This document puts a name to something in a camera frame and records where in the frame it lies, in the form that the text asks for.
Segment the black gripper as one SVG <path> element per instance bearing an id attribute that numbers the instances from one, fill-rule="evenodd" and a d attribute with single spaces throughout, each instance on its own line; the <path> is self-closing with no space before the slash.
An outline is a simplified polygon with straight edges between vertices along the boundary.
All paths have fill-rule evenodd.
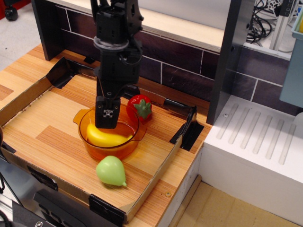
<path id="1" fill-rule="evenodd" d="M 100 66 L 94 69 L 97 76 L 95 126 L 114 129 L 120 114 L 120 97 L 125 87 L 138 82 L 143 55 L 142 43 L 130 41 L 124 47 L 105 46 L 94 42 L 100 50 Z"/>

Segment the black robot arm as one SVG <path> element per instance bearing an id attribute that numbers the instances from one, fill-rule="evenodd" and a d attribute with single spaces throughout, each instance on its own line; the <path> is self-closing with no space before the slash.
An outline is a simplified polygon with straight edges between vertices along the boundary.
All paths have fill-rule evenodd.
<path id="1" fill-rule="evenodd" d="M 138 82 L 142 43 L 135 34 L 142 30 L 143 16 L 136 0 L 93 0 L 97 33 L 94 46 L 100 51 L 97 77 L 95 126 L 114 129 L 120 114 L 125 87 Z"/>

